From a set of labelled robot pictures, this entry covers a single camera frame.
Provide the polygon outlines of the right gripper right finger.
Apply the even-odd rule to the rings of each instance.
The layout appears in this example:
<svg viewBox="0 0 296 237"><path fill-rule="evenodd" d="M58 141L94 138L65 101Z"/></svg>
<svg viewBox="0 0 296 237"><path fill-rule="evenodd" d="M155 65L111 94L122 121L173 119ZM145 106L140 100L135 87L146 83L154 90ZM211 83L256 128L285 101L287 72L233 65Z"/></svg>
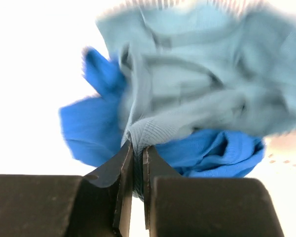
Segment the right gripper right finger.
<svg viewBox="0 0 296 237"><path fill-rule="evenodd" d="M155 146L150 146L143 151L145 225L146 229L149 230L150 237L155 236L151 226L151 221L155 216L155 214L152 214L152 198L154 179L158 176L181 177L181 175L159 155Z"/></svg>

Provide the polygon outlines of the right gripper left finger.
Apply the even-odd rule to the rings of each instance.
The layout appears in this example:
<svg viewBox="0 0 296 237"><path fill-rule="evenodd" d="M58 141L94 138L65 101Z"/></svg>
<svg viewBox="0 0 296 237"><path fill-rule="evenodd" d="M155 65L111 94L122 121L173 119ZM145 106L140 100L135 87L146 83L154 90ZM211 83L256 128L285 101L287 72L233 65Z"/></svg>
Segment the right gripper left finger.
<svg viewBox="0 0 296 237"><path fill-rule="evenodd" d="M133 146L127 141L109 161L86 174L95 186L93 237L129 236L133 192Z"/></svg>

